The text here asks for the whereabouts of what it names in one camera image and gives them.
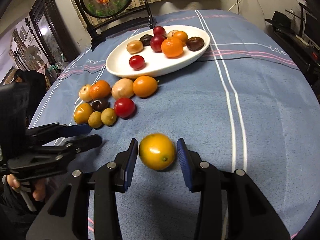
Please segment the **person's left hand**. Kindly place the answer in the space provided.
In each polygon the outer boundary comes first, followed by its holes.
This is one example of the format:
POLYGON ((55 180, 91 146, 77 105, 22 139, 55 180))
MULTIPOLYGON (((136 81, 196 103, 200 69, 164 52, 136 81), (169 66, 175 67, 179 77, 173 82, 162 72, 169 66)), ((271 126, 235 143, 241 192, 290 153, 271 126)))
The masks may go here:
POLYGON ((22 187, 32 190, 33 198, 36 201, 44 200, 46 196, 46 184, 47 184, 46 178, 42 178, 37 181, 32 181, 29 185, 22 185, 22 186, 13 174, 7 175, 6 180, 8 185, 16 191, 18 189, 21 189, 22 187))

